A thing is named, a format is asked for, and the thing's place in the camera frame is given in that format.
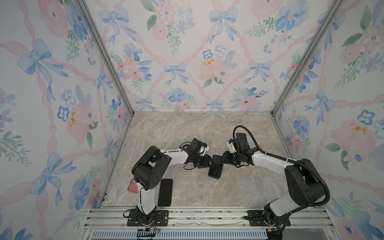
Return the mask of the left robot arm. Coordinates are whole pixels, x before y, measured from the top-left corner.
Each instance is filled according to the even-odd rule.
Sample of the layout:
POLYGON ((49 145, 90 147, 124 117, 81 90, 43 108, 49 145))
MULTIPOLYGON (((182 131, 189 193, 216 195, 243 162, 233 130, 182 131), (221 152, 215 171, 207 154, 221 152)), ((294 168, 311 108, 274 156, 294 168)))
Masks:
POLYGON ((205 143, 198 144, 196 147, 180 147, 174 150, 149 147, 132 169, 139 189, 138 210, 148 216, 156 209, 155 187, 160 183, 169 166, 188 163, 207 166, 211 160, 207 154, 209 149, 205 143))

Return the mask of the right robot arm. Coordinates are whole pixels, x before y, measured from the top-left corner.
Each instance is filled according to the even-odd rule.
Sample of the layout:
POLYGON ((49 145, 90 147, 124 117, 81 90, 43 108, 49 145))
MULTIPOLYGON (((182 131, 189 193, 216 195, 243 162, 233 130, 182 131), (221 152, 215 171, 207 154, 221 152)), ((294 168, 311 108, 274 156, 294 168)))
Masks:
POLYGON ((246 167, 249 165, 262 167, 286 178, 288 192, 264 207, 262 218, 269 225, 307 207, 323 206, 331 199, 326 182, 308 159, 297 161, 261 151, 254 153, 226 151, 220 157, 220 161, 237 168, 242 167, 243 163, 246 167))

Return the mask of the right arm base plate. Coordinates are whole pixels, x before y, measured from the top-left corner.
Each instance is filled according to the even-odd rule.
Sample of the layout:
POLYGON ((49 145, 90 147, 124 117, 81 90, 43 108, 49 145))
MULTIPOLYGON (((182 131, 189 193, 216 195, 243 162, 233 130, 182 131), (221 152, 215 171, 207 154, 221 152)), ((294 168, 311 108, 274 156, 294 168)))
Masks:
POLYGON ((272 212, 265 210, 249 210, 244 219, 248 220, 252 227, 289 227, 291 222, 289 219, 286 220, 286 216, 277 217, 272 212))

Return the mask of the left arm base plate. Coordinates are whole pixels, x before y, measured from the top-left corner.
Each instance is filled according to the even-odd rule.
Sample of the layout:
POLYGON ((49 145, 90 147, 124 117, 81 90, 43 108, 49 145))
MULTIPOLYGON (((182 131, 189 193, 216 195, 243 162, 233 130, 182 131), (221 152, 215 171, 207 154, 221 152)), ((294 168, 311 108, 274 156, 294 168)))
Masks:
POLYGON ((130 211, 127 217, 128 227, 166 227, 169 221, 169 211, 154 210, 148 215, 145 215, 140 210, 130 211))

